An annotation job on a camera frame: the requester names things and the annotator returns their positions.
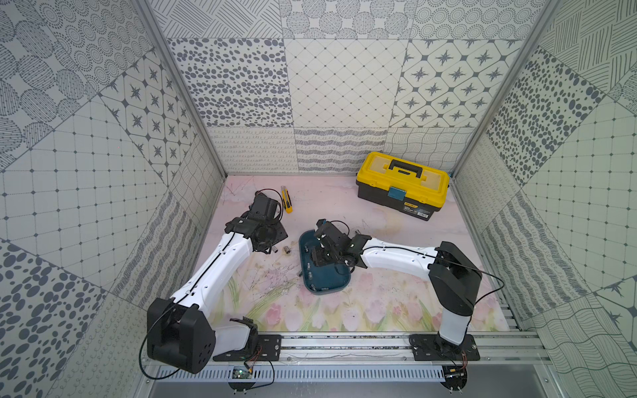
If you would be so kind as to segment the teal plastic storage tray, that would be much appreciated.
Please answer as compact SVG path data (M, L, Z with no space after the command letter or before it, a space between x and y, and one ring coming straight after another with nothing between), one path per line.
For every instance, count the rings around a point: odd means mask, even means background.
M304 287L313 295L327 295L344 290L351 281L350 268L345 264L318 266L312 259L314 249L321 249L313 231L304 232L299 238L300 273Z

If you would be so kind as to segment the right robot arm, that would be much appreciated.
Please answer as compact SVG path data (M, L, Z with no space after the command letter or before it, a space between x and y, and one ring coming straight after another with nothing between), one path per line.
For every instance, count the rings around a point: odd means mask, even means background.
M325 219L317 221L314 237L318 248L310 251L310 258L317 266L385 269L430 282L443 308L437 338L455 347L464 342L483 272L455 244L443 241L437 247L415 247L370 235L350 237Z

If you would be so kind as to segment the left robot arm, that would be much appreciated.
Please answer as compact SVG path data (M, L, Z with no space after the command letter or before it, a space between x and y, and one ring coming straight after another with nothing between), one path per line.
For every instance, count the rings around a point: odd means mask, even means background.
M147 333L139 353L176 371L197 374L212 360L250 364L263 353L255 322L209 318L240 265L255 253L270 255L287 238L283 197L255 193L252 204L227 222L217 248L169 298L156 298L147 311Z

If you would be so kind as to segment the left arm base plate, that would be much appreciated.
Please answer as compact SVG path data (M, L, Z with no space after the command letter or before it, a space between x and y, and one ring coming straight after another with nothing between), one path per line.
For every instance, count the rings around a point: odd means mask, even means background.
M252 338L242 350L222 353L214 362L278 362L282 345L279 334L263 334Z

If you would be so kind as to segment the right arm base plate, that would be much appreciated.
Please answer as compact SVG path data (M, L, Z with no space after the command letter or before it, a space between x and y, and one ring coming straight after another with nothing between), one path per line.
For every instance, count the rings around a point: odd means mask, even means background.
M438 334L411 334L408 337L414 360L417 362L449 361L477 362L479 350L474 337L466 334L460 345L454 345Z

